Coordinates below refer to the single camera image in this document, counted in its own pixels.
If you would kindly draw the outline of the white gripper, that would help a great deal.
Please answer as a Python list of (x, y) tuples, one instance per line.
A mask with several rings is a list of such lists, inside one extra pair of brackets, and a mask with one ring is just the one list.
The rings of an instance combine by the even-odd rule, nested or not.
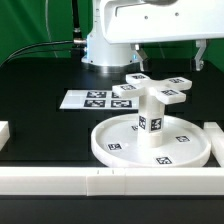
[[(204, 66), (206, 39), (224, 37), (224, 0), (102, 0), (100, 17), (109, 43), (197, 40), (196, 71)], [(131, 48), (143, 71), (147, 54), (140, 44)]]

